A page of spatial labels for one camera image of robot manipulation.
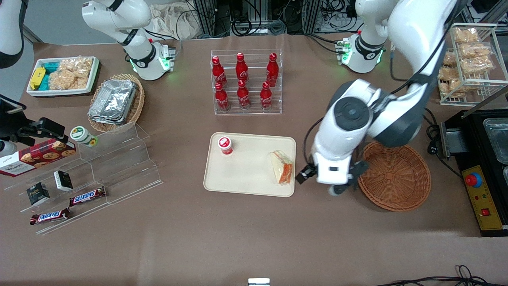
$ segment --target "woven bread basket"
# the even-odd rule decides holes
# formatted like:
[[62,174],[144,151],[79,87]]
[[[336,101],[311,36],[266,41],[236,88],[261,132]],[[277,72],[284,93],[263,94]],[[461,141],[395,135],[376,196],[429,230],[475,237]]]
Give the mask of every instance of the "woven bread basket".
[[405,145],[387,148],[372,142],[364,150],[369,169],[358,179],[364,194],[379,207],[411,211],[421,206],[430,193],[430,171],[423,158]]
[[[127,116],[126,124],[130,123],[130,122],[136,122],[138,120],[139,116],[141,115],[141,110],[143,109],[143,104],[145,103],[145,92],[143,90],[143,87],[141,86],[141,83],[135,76],[132,76],[130,74],[117,74],[117,75],[113,75],[109,79],[118,79],[118,80],[128,79],[128,80],[136,83],[137,89],[136,89],[136,93],[135,93],[135,98],[132,101],[131,110],[129,111],[129,115]],[[107,80],[103,81],[101,83],[101,85],[96,89],[95,93],[93,94],[92,100],[90,102],[90,107],[92,106],[93,102],[97,98],[97,94],[99,93],[99,90],[102,88],[102,86],[104,85],[104,83]],[[92,119],[90,119],[90,117],[88,118],[88,121],[90,121],[90,124],[92,125],[92,127],[95,130],[100,131],[100,132],[111,131],[111,130],[121,126],[121,125],[104,124],[104,123],[95,122]]]

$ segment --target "yellow control panel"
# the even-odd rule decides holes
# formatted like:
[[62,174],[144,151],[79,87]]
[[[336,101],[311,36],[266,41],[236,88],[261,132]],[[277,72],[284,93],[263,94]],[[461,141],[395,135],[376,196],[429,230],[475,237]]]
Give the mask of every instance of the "yellow control panel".
[[501,220],[480,166],[462,171],[462,177],[466,183],[469,199],[480,229],[483,231],[501,230]]

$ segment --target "white plastic bag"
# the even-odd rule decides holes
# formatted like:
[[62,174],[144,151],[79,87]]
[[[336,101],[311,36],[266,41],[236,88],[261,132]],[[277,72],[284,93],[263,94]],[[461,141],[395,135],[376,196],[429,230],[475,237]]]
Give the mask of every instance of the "white plastic bag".
[[170,35],[182,40],[192,39],[200,35],[201,28],[198,23],[198,14],[196,11],[186,12],[193,10],[186,2],[175,2],[169,4],[152,4],[150,5],[152,12],[152,23],[150,24],[152,32]]

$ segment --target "brown table surface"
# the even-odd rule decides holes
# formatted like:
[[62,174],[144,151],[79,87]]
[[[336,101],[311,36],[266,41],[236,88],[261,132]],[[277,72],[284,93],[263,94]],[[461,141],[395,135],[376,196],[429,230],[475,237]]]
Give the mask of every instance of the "brown table surface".
[[[424,131],[410,145],[429,165],[432,191],[415,211],[384,211],[360,190],[331,197],[314,179],[296,185],[289,198],[203,188],[210,136],[218,131],[290,136],[300,170],[305,132],[342,83],[362,78],[388,91],[400,84],[389,77],[388,55],[372,72],[356,74],[303,36],[227,37],[183,46],[174,72],[142,81],[146,101],[138,123],[151,136],[149,153],[164,183],[46,236],[35,235],[19,213],[17,196],[2,193],[1,285],[245,285],[250,277],[269,277],[272,285],[367,286],[455,276],[457,264],[490,282],[508,283],[508,238],[478,237],[461,180],[427,154]],[[273,47],[284,53],[282,115],[215,116],[210,51]],[[118,44],[35,45],[35,59],[80,54],[100,59],[99,82],[133,73]],[[411,75],[400,55],[395,72]],[[433,96],[428,106],[438,120],[460,110],[440,106]],[[22,102],[29,118],[49,117],[67,132],[89,126],[90,97],[24,94]]]

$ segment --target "white tray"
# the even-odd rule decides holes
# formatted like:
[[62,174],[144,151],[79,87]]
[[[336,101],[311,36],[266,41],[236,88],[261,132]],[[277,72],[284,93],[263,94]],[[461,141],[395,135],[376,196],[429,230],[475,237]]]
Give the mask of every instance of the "white tray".
[[[89,93],[92,90],[93,83],[95,82],[95,76],[97,74],[97,69],[99,68],[99,59],[97,59],[95,56],[84,56],[84,57],[93,59],[92,68],[90,69],[90,74],[88,76],[88,82],[86,83],[86,87],[84,89],[63,90],[63,91],[60,91],[60,90],[34,91],[30,87],[30,82],[28,82],[28,85],[26,86],[26,92],[33,97],[59,97],[59,96]],[[76,57],[73,56],[71,58],[53,58],[53,59],[37,60],[37,62],[35,63],[35,66],[34,66],[34,70],[30,74],[30,78],[34,75],[35,69],[43,66],[45,63],[60,62],[61,60],[75,59],[75,58]]]
[[[228,136],[233,152],[224,155],[217,141]],[[270,152],[283,151],[293,161],[291,182],[279,185]],[[295,191],[296,142],[291,137],[217,132],[210,138],[203,186],[209,191],[289,197]]]

